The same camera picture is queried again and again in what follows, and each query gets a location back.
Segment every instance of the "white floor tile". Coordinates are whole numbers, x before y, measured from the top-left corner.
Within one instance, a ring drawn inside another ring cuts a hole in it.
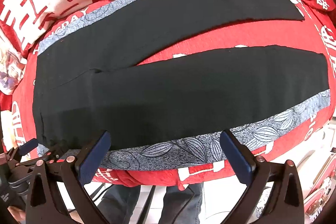
[[[167,187],[156,186],[155,193],[153,196],[151,209],[162,209],[163,208],[163,197],[166,194]]]
[[[162,209],[149,209],[146,224],[157,224],[160,220]]]
[[[207,218],[204,223],[205,224],[221,224],[228,214],[229,212],[217,213]]]
[[[204,187],[202,188],[202,195],[203,195],[203,199],[202,199],[202,205],[201,205],[201,212],[199,213],[198,218],[199,218],[200,224],[205,224],[206,215],[205,215]]]
[[[138,199],[138,202],[136,204],[136,208],[143,208],[143,206],[145,205],[145,202],[147,200],[149,192],[140,192],[140,196]]]
[[[236,176],[204,182],[206,218],[231,211],[245,189]]]
[[[152,185],[141,185],[141,192],[149,192],[152,188]]]
[[[70,196],[68,194],[67,189],[65,188],[64,183],[63,182],[57,182],[57,185],[58,185],[59,191],[61,193],[61,196],[63,198],[63,201],[64,201],[64,204],[65,204],[66,208],[70,209],[70,210],[74,209],[75,206],[70,199]]]
[[[89,195],[91,195],[100,185],[101,182],[92,181],[89,184],[84,185],[84,189]]]
[[[141,211],[142,211],[142,208],[135,208],[133,211],[133,215],[131,216],[130,222],[132,221],[137,222]]]

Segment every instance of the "red blanket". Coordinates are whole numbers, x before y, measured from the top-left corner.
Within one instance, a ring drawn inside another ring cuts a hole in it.
[[[29,51],[34,42],[46,29],[59,18],[47,34],[55,32],[105,2],[100,0],[0,0],[0,27],[18,51],[28,56],[26,73],[23,81],[13,94],[13,124],[16,137],[29,140],[36,136],[32,116],[33,88],[36,70],[37,49]],[[287,135],[274,142],[271,151],[265,155],[267,160],[274,159],[308,138],[314,131],[322,127],[332,116],[335,109],[335,56],[336,44],[333,38],[335,29],[324,12],[335,8],[332,0],[291,0],[305,16],[304,22],[296,21],[263,21],[246,22],[224,26],[188,40],[179,42],[143,63],[172,58],[175,54],[192,54],[204,50],[221,47],[281,45],[310,50],[324,54],[330,60],[329,85],[331,89],[331,105],[317,113],[315,117],[304,122]],[[262,153],[262,147],[254,153]],[[179,170],[164,171],[124,171],[100,169],[94,180],[135,186],[147,185],[179,185],[213,180],[232,175],[227,161],[222,166],[207,164]]]

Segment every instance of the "metal pin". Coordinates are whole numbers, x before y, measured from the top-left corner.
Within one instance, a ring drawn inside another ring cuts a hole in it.
[[[36,162],[36,165],[37,166],[41,166],[43,164],[43,160],[38,160],[37,162]]]
[[[75,160],[75,157],[74,156],[69,156],[67,157],[67,162],[71,163]]]
[[[255,158],[257,159],[258,162],[264,162],[265,161],[265,158],[263,156],[260,156],[260,155],[256,156]]]
[[[295,166],[295,163],[292,160],[287,160],[287,164],[289,166]]]

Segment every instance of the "cable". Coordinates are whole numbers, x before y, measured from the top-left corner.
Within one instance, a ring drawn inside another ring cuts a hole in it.
[[[110,185],[109,187],[105,188],[100,194],[99,196],[97,196],[97,198],[93,201],[96,202],[98,200],[98,198],[101,197],[102,194],[104,194],[108,189],[110,189],[112,186],[114,186],[114,184]]]
[[[105,186],[105,182],[102,183],[91,195],[90,198],[93,199],[99,192],[100,190]]]
[[[100,198],[101,195],[104,194],[104,193],[105,193],[108,189],[110,189],[112,186],[114,186],[114,184],[112,184],[112,185],[110,185],[109,187],[105,188],[105,189],[99,194],[99,196],[97,196],[97,198],[95,198],[95,199],[93,200],[93,202],[96,202],[96,201],[98,200],[98,198]],[[68,211],[68,213],[72,213],[72,212],[74,212],[74,211],[76,211],[76,210],[77,210],[76,208],[75,208],[75,209],[72,209],[72,210]]]

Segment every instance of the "hand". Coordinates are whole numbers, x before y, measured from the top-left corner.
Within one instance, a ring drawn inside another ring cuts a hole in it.
[[[8,210],[17,222],[26,220],[26,213],[22,211],[21,209],[13,207],[13,206],[9,206]]]
[[[83,220],[81,219],[81,217],[79,216],[79,214],[77,213],[77,211],[73,211],[70,213],[70,216],[73,220],[77,221],[78,223],[84,224]]]

